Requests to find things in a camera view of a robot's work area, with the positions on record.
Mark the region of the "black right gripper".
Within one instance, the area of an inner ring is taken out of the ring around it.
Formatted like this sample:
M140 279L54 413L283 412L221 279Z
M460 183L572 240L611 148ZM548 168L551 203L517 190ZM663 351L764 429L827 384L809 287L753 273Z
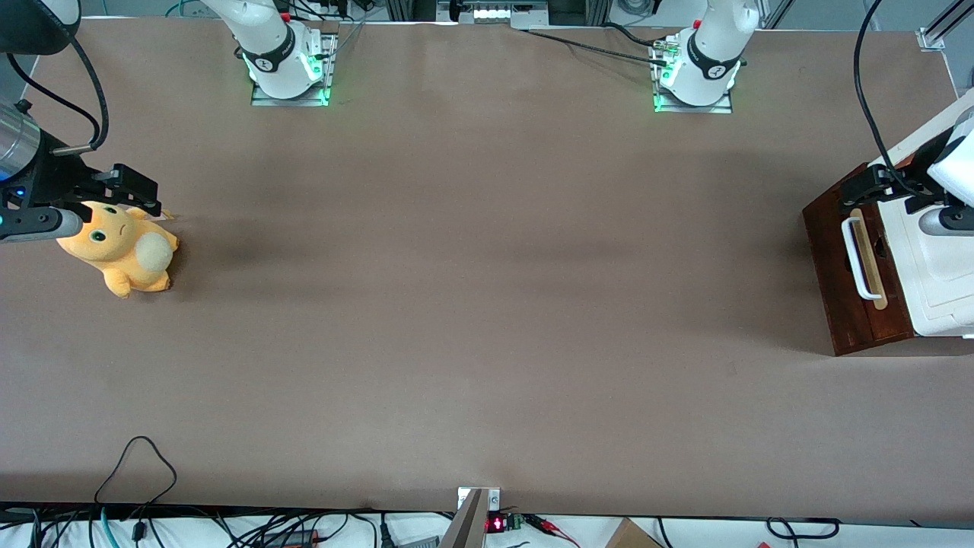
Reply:
M140 209L153 218L163 215L155 180L125 164L97 172L76 154L53 154L53 149L63 145L53 135L40 135L40 145L29 165L31 207L90 200L111 207Z

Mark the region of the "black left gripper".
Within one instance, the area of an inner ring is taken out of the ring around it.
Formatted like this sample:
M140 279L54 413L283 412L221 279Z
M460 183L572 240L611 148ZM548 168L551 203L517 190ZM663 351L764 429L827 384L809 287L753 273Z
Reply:
M856 174L855 183L839 184L839 209L852 211L873 202L903 201L908 214L936 207L939 215L955 215L956 196L931 172L956 147L953 133L953 129L944 129L922 140L898 161L887 149L886 165L865 166Z

